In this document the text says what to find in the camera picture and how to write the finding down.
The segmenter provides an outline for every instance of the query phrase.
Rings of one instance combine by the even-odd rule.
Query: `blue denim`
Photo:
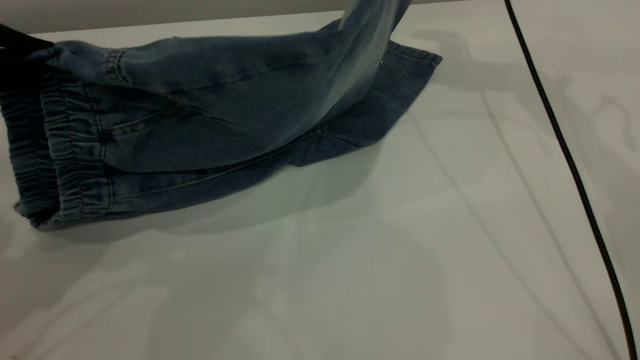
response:
[[[389,41],[410,0],[354,0],[320,31],[65,41],[0,94],[20,201],[39,230],[181,208],[380,140],[441,57]]]

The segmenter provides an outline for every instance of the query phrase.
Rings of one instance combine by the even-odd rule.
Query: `pant leg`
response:
[[[116,172],[108,217],[129,217],[205,202],[255,185],[291,164],[305,166],[382,139],[422,92],[438,55],[390,42],[371,89],[357,104],[285,146],[226,167],[174,174]]]
[[[352,0],[338,28],[278,37],[170,38],[130,49],[61,42],[49,63],[94,84],[98,102],[126,101],[118,87],[127,87],[153,104],[138,117],[98,106],[116,117],[106,129],[111,166],[220,167],[273,151],[362,99],[408,3]]]

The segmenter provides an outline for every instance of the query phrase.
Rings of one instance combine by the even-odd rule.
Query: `hem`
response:
[[[434,67],[438,66],[442,61],[442,56],[440,55],[430,53],[429,51],[416,49],[414,47],[400,45],[397,42],[393,42],[391,40],[389,40],[387,49],[408,58],[426,61],[428,63],[431,63]]]
[[[99,116],[90,85],[56,69],[2,92],[20,201],[38,230],[99,218],[111,206]]]

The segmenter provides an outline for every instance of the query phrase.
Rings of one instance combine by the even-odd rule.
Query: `black cord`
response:
[[[509,13],[509,18],[511,19],[513,29],[515,30],[516,36],[518,37],[518,42],[520,43],[520,47],[522,48],[522,53],[524,54],[524,57],[527,60],[527,65],[529,66],[531,77],[533,78],[534,83],[536,83],[536,88],[538,89],[540,99],[542,100],[542,103],[545,106],[545,110],[547,111],[547,116],[549,117],[549,121],[551,121],[551,126],[554,128],[554,133],[556,134],[556,138],[558,140],[558,143],[560,144],[560,148],[562,148],[562,152],[564,154],[566,163],[567,165],[569,165],[569,169],[571,170],[573,181],[575,181],[575,186],[578,189],[580,200],[582,200],[582,206],[584,207],[584,212],[587,214],[587,219],[589,219],[589,225],[591,226],[593,237],[595,238],[596,243],[598,244],[598,249],[600,249],[600,255],[602,256],[602,261],[604,262],[604,266],[607,268],[607,274],[609,274],[611,287],[613,288],[613,292],[616,296],[616,302],[618,303],[618,309],[620,310],[622,326],[624,327],[625,336],[627,337],[627,349],[629,351],[629,359],[638,360],[638,356],[636,352],[636,341],[634,339],[633,329],[631,328],[631,320],[629,319],[629,313],[627,312],[627,304],[625,303],[625,298],[622,295],[620,282],[618,282],[618,276],[616,275],[616,271],[613,268],[613,263],[611,262],[609,251],[607,251],[607,246],[605,245],[604,239],[602,238],[602,233],[600,232],[600,228],[598,227],[596,216],[593,214],[593,210],[591,209],[591,203],[589,201],[589,197],[587,196],[587,191],[584,189],[582,178],[580,178],[580,173],[578,172],[578,168],[575,166],[573,156],[569,151],[569,146],[567,146],[566,141],[564,140],[564,136],[562,134],[562,131],[560,130],[560,125],[558,124],[558,121],[556,119],[556,114],[551,108],[551,104],[549,103],[549,99],[547,97],[547,93],[545,92],[545,88],[542,86],[542,82],[540,81],[540,77],[538,76],[538,71],[536,70],[536,67],[533,65],[533,60],[531,59],[531,53],[529,52],[527,43],[525,42],[524,36],[522,35],[522,30],[520,30],[520,25],[518,25],[518,20],[516,19],[516,15],[513,12],[513,7],[511,6],[511,0],[504,0],[504,4],[507,7],[507,12]]]

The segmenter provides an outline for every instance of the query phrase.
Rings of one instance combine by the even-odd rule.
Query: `white table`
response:
[[[515,8],[634,315],[640,53],[624,41],[638,33],[637,4],[607,2],[628,7],[610,9],[619,19],[604,4],[581,18],[575,3]],[[42,37],[120,47],[339,16]],[[592,16],[617,27],[586,29]],[[611,42],[617,31],[626,38]],[[36,233],[11,209],[2,128],[0,359],[625,359],[611,286],[502,1],[412,6],[393,39],[444,61],[382,143],[192,208]]]

